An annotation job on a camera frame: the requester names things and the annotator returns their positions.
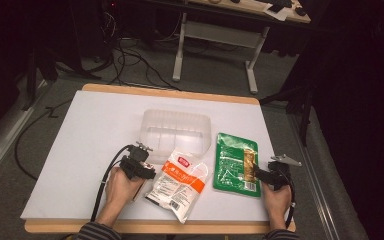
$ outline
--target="desk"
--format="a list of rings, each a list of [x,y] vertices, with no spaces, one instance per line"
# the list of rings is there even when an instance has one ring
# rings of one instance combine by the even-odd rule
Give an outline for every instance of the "desk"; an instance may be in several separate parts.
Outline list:
[[[254,0],[241,0],[238,4],[235,4],[230,0],[221,0],[221,2],[218,4],[212,4],[208,0],[189,0],[186,1],[186,4],[188,2],[268,17],[268,15],[263,11],[267,7],[267,3],[257,2]],[[294,9],[299,4],[299,2],[297,0],[293,0],[292,2],[292,8],[285,8],[284,10],[282,10],[287,11],[286,21],[309,23],[310,18],[308,17],[308,15],[299,16],[294,12]],[[183,44],[185,37],[198,38],[242,47],[254,48],[255,51],[252,60],[245,62],[245,70],[247,73],[251,93],[258,93],[253,68],[261,52],[261,48],[263,47],[264,42],[267,38],[269,29],[269,26],[265,26],[261,33],[256,33],[220,27],[211,24],[198,23],[194,21],[188,21],[187,14],[183,13],[179,37],[179,47],[177,50],[173,70],[173,80],[177,82],[180,81],[183,61]]]
[[[107,165],[121,147],[137,141],[146,108],[183,109],[209,116],[214,142],[218,132],[255,140],[262,167],[267,166],[274,154],[256,99],[87,84],[74,98],[21,216],[26,220],[28,232],[77,232],[88,221]],[[241,111],[245,111],[249,119],[244,119]],[[238,119],[243,125],[235,124]],[[209,167],[214,166],[215,143],[203,159]],[[212,188],[212,181],[210,177],[185,224],[180,224],[171,212],[139,198],[125,207],[115,230],[167,234],[259,234],[269,231],[268,216],[260,198],[217,192]],[[226,213],[226,209],[230,209],[231,214]],[[290,230],[295,230],[294,222]]]

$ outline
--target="sleeve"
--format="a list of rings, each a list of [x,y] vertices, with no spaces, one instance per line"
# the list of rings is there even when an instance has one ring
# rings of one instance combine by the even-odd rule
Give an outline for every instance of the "sleeve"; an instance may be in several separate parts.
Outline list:
[[[294,232],[280,229],[267,233],[262,240],[299,240],[299,236]]]
[[[82,226],[79,233],[75,237],[77,240],[92,240],[92,239],[105,239],[105,240],[121,240],[121,236],[105,225],[88,222]]]

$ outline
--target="clear plastic container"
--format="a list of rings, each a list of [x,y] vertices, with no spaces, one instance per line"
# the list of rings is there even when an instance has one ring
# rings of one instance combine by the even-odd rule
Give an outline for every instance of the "clear plastic container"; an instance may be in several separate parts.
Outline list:
[[[140,141],[153,150],[149,163],[164,164],[176,147],[201,157],[211,145],[211,120],[201,114],[149,109],[143,115]]]

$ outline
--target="snack bag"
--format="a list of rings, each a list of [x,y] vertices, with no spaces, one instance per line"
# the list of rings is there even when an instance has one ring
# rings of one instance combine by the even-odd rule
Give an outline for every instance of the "snack bag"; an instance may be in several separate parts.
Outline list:
[[[145,198],[174,212],[185,223],[208,177],[208,167],[192,154],[176,148],[154,179]]]
[[[219,133],[213,187],[218,190],[261,197],[260,183],[254,176],[258,166],[257,143]]]

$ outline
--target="green package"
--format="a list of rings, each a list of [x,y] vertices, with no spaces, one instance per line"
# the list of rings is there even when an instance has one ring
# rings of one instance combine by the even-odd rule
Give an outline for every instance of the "green package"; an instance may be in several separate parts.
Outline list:
[[[217,135],[215,189],[261,197],[260,182],[254,176],[254,164],[258,166],[256,142],[225,133]]]

